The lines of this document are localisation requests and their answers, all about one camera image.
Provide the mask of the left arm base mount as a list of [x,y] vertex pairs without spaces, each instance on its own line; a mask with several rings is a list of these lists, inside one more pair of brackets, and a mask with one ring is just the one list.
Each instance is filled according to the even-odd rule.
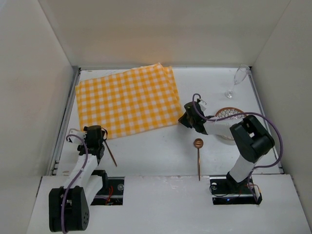
[[124,177],[108,177],[107,185],[100,189],[89,206],[123,205]]

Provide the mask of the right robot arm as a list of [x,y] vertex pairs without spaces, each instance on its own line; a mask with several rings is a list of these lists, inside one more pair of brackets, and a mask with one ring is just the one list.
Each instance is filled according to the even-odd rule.
[[242,194],[251,195],[254,200],[260,198],[259,189],[252,183],[252,172],[258,161],[274,146],[275,141],[257,119],[257,114],[233,114],[227,117],[204,115],[202,100],[184,105],[185,113],[178,122],[195,129],[203,135],[224,136],[234,140],[239,157],[224,179],[211,179],[210,191],[215,197]]

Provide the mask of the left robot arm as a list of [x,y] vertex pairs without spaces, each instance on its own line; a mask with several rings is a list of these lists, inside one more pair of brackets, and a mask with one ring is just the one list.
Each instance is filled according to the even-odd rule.
[[96,172],[103,155],[104,136],[99,125],[85,126],[83,131],[72,131],[66,140],[78,146],[77,163],[59,188],[53,188],[48,197],[49,229],[66,234],[84,231],[90,220],[89,208],[97,193],[107,183],[105,171]]

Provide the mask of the yellow white checkered cloth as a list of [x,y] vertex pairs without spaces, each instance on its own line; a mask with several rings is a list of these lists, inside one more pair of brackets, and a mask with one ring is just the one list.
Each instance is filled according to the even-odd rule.
[[173,69],[160,63],[83,80],[75,91],[80,128],[99,125],[109,139],[176,125],[183,115]]

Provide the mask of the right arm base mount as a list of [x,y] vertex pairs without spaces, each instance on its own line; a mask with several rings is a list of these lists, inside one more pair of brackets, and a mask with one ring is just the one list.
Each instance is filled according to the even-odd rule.
[[214,205],[260,205],[263,198],[258,185],[243,181],[233,185],[226,176],[210,177],[210,193]]

